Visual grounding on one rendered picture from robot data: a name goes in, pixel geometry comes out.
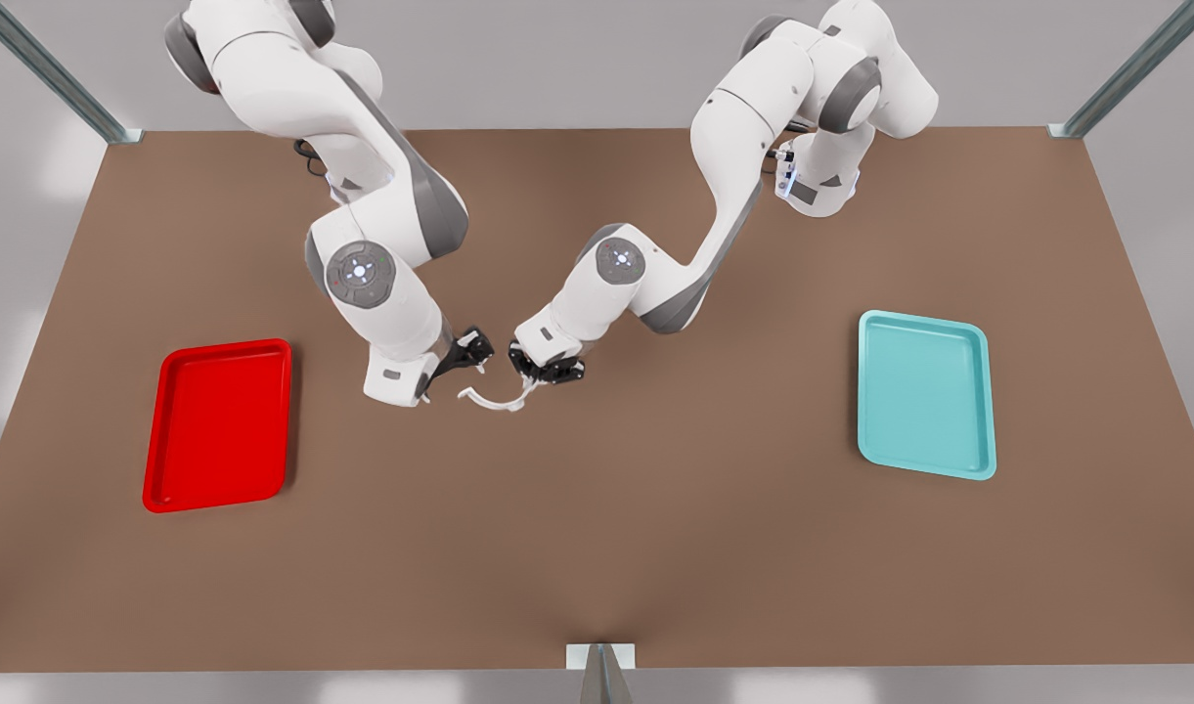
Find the silver frame post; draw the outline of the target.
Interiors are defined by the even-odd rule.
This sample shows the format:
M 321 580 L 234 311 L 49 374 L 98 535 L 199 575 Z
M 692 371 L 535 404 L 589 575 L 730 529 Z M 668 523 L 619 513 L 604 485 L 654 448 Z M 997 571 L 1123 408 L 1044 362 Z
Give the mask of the silver frame post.
M 79 119 L 110 146 L 136 144 L 144 138 L 144 130 L 123 126 L 101 103 L 84 88 L 70 72 L 48 53 L 45 45 L 0 4 L 0 43 L 33 72 Z
M 624 669 L 636 668 L 636 646 L 568 644 L 566 668 L 584 672 L 579 704 L 634 704 Z
M 1183 0 L 1069 119 L 1046 126 L 1050 137 L 1084 138 L 1192 32 L 1194 32 L 1194 0 Z

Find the teal rectangular tray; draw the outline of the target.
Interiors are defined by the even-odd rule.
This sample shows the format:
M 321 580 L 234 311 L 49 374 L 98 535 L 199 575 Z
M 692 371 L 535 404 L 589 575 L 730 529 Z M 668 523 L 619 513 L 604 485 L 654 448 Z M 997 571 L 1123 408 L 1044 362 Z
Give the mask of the teal rectangular tray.
M 867 461 L 954 478 L 995 475 L 989 341 L 973 325 L 864 311 L 858 449 Z

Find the red rectangular tray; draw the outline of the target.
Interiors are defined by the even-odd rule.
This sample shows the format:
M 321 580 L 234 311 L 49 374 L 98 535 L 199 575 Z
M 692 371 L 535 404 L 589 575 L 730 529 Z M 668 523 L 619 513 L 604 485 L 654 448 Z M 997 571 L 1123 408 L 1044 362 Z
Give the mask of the red rectangular tray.
M 176 348 L 159 373 L 142 504 L 252 504 L 287 477 L 293 348 L 283 339 Z

